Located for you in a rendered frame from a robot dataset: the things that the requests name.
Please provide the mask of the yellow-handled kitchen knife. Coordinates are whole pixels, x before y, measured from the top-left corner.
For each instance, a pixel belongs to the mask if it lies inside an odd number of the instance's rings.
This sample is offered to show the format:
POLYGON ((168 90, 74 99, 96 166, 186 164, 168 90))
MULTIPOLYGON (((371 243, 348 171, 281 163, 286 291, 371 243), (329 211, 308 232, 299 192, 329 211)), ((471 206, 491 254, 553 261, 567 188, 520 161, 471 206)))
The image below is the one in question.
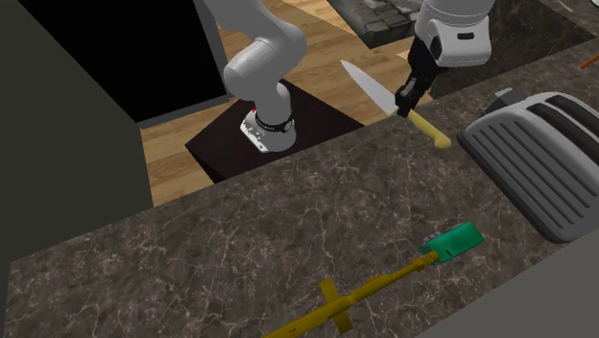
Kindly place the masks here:
MULTIPOLYGON (((349 76, 384 113, 388 116, 399 116, 398 112, 400 107, 395 104, 395 95, 391 91, 354 64, 346 60, 341 60, 341 64, 349 76)), ((444 150, 451 146, 452 141, 449 137, 439 131, 413 109, 410 109, 407 112, 405 118, 412 122, 423 133, 428 135, 433 140, 436 148, 444 150)))

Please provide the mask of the dark robot stand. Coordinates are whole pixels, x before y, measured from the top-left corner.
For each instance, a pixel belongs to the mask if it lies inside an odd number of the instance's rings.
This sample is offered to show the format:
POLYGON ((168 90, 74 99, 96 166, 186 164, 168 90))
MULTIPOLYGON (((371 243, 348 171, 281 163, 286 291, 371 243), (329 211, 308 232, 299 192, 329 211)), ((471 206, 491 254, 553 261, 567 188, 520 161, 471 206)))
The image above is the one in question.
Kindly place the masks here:
POLYGON ((238 100, 185 144, 213 182, 230 179, 363 127, 294 84, 285 80, 281 83, 291 94, 298 133, 294 145, 280 153, 261 153, 240 130, 254 103, 238 100))

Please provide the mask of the grey toaster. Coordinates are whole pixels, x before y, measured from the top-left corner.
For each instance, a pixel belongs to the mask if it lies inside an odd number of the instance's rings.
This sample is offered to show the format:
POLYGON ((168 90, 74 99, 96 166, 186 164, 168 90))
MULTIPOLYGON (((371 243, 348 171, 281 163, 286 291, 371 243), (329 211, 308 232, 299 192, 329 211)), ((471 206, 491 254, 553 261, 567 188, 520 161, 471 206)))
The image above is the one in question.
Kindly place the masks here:
POLYGON ((599 229, 599 111, 561 92, 496 92, 463 149, 546 240, 599 229))

